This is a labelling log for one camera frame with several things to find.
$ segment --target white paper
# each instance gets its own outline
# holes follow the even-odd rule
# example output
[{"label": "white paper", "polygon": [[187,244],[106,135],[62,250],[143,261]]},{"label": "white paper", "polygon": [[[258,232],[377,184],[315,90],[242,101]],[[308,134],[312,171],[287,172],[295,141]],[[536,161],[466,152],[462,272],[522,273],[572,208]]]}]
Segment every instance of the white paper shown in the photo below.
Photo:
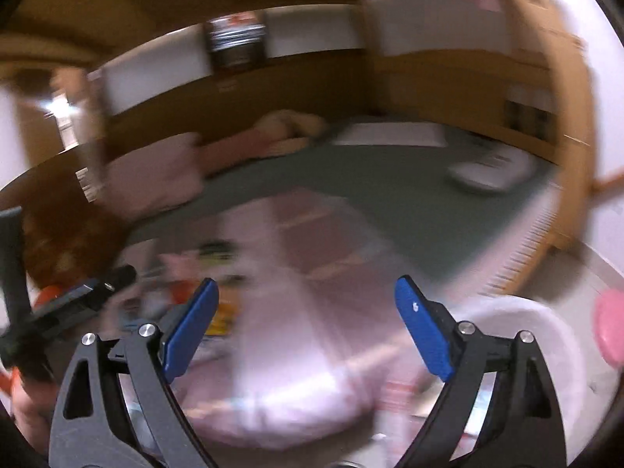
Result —
[{"label": "white paper", "polygon": [[338,146],[425,146],[446,147],[444,127],[430,121],[420,123],[358,123],[345,130],[334,144]]}]

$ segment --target white bucket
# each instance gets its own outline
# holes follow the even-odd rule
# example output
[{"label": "white bucket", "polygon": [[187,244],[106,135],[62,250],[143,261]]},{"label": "white bucket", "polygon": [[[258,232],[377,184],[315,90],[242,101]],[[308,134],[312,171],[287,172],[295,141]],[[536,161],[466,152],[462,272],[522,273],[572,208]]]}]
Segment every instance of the white bucket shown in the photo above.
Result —
[{"label": "white bucket", "polygon": [[[476,296],[451,307],[457,321],[469,320],[493,336],[515,337],[531,331],[539,343],[550,371],[564,421],[566,441],[583,406],[585,363],[572,329],[550,308],[515,296]],[[376,433],[385,452],[386,466],[393,467],[422,426],[414,417],[414,403],[431,379],[416,346],[406,349],[389,371],[376,414]],[[474,438],[464,436],[455,457],[472,450]]]}]

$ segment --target dark green surface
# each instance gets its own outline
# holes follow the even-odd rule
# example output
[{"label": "dark green surface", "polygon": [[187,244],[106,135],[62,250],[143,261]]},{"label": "dark green surface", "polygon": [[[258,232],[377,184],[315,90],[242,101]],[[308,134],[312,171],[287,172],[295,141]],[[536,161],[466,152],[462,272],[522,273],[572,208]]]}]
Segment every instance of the dark green surface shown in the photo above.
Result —
[{"label": "dark green surface", "polygon": [[201,197],[143,222],[129,243],[157,238],[189,220],[296,186],[346,197],[434,282],[461,269],[547,181],[551,164],[504,195],[466,190],[447,167],[483,155],[488,142],[447,127],[447,148],[333,146],[257,161],[207,181]]}]

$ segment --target blue gripper pad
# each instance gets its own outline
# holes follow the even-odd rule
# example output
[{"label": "blue gripper pad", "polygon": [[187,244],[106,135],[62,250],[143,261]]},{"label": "blue gripper pad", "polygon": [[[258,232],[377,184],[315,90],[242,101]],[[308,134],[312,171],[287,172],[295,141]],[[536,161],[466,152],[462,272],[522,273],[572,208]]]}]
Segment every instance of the blue gripper pad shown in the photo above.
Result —
[{"label": "blue gripper pad", "polygon": [[446,382],[454,371],[450,365],[449,344],[427,310],[427,300],[406,278],[396,282],[394,299],[427,369]]},{"label": "blue gripper pad", "polygon": [[186,372],[218,305],[219,289],[216,281],[205,279],[190,299],[186,315],[163,347],[162,368],[168,384]]}]

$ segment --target silver bolt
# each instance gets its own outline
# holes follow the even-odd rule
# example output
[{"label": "silver bolt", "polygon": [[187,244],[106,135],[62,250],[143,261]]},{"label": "silver bolt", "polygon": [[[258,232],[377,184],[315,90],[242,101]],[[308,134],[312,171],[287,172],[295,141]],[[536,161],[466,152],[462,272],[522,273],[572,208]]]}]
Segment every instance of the silver bolt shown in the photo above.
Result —
[{"label": "silver bolt", "polygon": [[535,341],[535,336],[530,331],[522,331],[520,333],[520,339],[523,343],[533,343]]},{"label": "silver bolt", "polygon": [[82,336],[82,344],[83,345],[93,345],[96,342],[96,335],[93,333],[87,333]]},{"label": "silver bolt", "polygon": [[138,333],[143,337],[150,337],[156,332],[156,326],[153,324],[143,324],[138,328]]},{"label": "silver bolt", "polygon": [[472,322],[460,322],[458,328],[460,333],[468,335],[474,334],[474,331],[477,330]]}]

